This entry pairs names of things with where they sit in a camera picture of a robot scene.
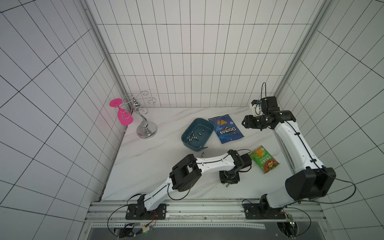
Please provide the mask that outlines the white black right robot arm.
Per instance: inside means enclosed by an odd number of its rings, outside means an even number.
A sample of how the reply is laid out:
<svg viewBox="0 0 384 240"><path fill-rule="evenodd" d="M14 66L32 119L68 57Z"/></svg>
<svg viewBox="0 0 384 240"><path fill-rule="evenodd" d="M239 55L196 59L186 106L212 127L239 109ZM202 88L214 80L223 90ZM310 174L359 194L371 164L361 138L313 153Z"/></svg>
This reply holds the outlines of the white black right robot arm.
<svg viewBox="0 0 384 240"><path fill-rule="evenodd" d="M295 172L280 189L262 196L263 208L281 209L302 200L324 197L336 179L336 172L325 167L311 150L293 113L281 110L276 97L253 100L250 108L252 114L244 117L242 125L246 129L273 130L286 147Z"/></svg>

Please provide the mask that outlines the teal plastic storage box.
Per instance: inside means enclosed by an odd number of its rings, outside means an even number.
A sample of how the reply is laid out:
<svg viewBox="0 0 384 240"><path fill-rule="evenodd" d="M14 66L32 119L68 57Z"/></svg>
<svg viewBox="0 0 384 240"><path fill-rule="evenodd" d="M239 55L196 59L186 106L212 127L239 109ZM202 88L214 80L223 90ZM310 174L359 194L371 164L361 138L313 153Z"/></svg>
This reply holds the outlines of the teal plastic storage box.
<svg viewBox="0 0 384 240"><path fill-rule="evenodd" d="M199 152L205 147L205 144L209 140L213 131L214 125L212 123L203 118L196 118L184 131L181 136L181 140L185 147L192 151Z"/></svg>

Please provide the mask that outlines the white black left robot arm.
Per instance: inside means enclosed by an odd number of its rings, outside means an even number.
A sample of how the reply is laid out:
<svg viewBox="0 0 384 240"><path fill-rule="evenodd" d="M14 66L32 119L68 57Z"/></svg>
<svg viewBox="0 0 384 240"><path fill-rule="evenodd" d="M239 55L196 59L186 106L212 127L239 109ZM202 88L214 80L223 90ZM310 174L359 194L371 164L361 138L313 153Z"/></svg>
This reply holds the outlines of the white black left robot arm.
<svg viewBox="0 0 384 240"><path fill-rule="evenodd" d="M212 158L196 158L193 154L189 154L172 168L162 186L150 194L139 197L138 215L155 211L175 191L189 193L204 174L219 173L222 184L232 185L240 181L240 173L245 173L245 168L251 167L252 159L249 155L241 156L235 150L229 150L223 155Z"/></svg>

